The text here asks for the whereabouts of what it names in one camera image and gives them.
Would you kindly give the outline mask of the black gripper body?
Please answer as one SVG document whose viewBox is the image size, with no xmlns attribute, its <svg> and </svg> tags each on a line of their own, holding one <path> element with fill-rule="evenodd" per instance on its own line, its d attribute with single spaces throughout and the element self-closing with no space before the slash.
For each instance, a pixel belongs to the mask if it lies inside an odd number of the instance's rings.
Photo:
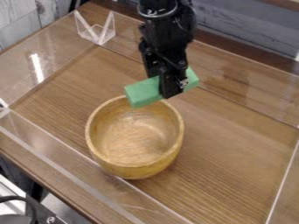
<svg viewBox="0 0 299 224">
<path fill-rule="evenodd" d="M 139 51 L 147 75 L 169 72 L 177 79 L 187 77 L 187 46 L 194 40 L 197 15 L 194 8 L 139 8 L 145 19 Z"/>
</svg>

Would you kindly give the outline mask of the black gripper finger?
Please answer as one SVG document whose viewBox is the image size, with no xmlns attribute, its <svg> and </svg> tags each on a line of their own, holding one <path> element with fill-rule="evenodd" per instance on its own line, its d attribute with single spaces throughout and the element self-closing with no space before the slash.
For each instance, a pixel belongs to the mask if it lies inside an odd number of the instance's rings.
<svg viewBox="0 0 299 224">
<path fill-rule="evenodd" d="M 181 94 L 186 86 L 187 74 L 185 70 L 159 68 L 159 91 L 165 99 Z"/>
</svg>

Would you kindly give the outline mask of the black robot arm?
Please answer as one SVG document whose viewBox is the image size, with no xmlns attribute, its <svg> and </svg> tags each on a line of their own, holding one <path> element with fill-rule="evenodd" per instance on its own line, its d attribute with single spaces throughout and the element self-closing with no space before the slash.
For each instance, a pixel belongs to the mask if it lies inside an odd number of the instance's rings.
<svg viewBox="0 0 299 224">
<path fill-rule="evenodd" d="M 193 0 L 141 0 L 138 14 L 147 77 L 158 77 L 159 94 L 171 98 L 183 92 L 187 78 L 187 47 L 194 41 L 197 13 Z"/>
</svg>

